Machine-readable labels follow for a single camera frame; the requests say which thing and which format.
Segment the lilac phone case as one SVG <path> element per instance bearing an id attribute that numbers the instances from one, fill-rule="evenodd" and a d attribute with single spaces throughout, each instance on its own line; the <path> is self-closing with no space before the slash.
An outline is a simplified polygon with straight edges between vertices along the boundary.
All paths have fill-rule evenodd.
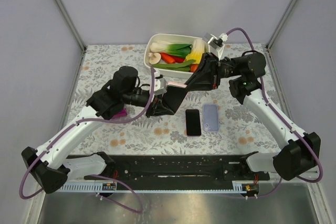
<path id="1" fill-rule="evenodd" d="M 203 129 L 205 132 L 219 131 L 218 106 L 215 104 L 203 105 Z"/>

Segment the black phone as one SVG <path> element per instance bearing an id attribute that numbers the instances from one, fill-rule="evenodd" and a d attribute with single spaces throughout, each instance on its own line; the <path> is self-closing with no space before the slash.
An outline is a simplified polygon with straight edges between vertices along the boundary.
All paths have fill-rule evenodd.
<path id="1" fill-rule="evenodd" d="M 187 109 L 185 111 L 186 117 L 186 134 L 187 136 L 201 136 L 201 122 L 200 114 L 197 109 Z"/>

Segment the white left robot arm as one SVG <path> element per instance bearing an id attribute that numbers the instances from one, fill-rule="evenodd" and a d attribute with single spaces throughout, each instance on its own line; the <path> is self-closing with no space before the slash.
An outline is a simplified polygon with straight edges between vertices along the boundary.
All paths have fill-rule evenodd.
<path id="1" fill-rule="evenodd" d="M 172 94 L 173 89 L 185 89 L 185 85 L 168 82 L 154 68 L 148 91 L 139 89 L 138 71 L 122 66 L 100 90 L 86 102 L 77 116 L 60 132 L 38 148 L 27 147 L 22 158 L 27 171 L 19 188 L 22 199 L 27 196 L 23 188 L 28 175 L 32 175 L 42 191 L 51 194 L 66 181 L 99 175 L 110 165 L 105 153 L 70 161 L 68 155 L 93 131 L 103 124 L 126 124 L 142 115 L 158 113 L 159 99 Z"/>

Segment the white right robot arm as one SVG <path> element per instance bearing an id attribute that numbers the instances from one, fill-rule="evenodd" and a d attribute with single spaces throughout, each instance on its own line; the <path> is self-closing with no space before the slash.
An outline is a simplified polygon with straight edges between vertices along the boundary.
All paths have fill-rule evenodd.
<path id="1" fill-rule="evenodd" d="M 298 178 L 317 183 L 323 178 L 319 161 L 320 137 L 298 127 L 267 97 L 262 79 L 265 67 L 265 56 L 255 50 L 222 60 L 207 52 L 186 81 L 185 89 L 187 92 L 214 90 L 219 87 L 221 79 L 228 78 L 232 97 L 258 117 L 280 148 L 276 154 L 249 154 L 246 157 L 249 169 L 277 173 L 287 181 Z"/>

